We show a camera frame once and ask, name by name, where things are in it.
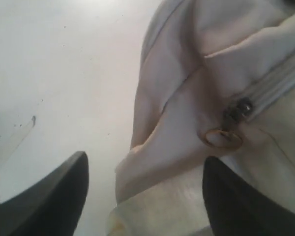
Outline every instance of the bag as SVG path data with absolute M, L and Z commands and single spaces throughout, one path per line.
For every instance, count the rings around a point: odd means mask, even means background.
M 109 235 L 210 235 L 204 160 L 295 213 L 295 1 L 168 0 L 144 41 Z

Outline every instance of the beige fabric bag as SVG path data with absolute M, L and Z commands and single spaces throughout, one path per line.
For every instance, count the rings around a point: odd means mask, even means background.
M 211 235 L 202 199 L 209 155 L 295 213 L 295 3 L 287 2 L 162 3 L 143 46 L 131 151 L 116 169 L 108 235 Z M 232 127 L 243 145 L 204 142 L 242 98 L 253 105 Z

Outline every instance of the zipper track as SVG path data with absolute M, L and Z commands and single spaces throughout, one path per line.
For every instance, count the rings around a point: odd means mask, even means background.
M 294 86 L 295 53 L 268 73 L 260 82 L 237 96 L 235 100 L 248 97 L 252 102 L 253 112 L 246 118 L 249 122 Z

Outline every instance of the white surface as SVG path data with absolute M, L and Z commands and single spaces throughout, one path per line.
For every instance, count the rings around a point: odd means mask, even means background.
M 0 1 L 0 148 L 37 118 L 0 169 L 2 201 L 85 150 L 90 186 L 76 235 L 104 235 L 114 168 L 130 145 L 140 48 L 160 2 Z

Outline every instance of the zipper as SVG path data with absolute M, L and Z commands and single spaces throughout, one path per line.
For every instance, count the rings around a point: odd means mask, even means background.
M 232 99 L 223 112 L 221 129 L 229 132 L 243 121 L 250 122 L 294 87 L 295 53 L 260 82 Z

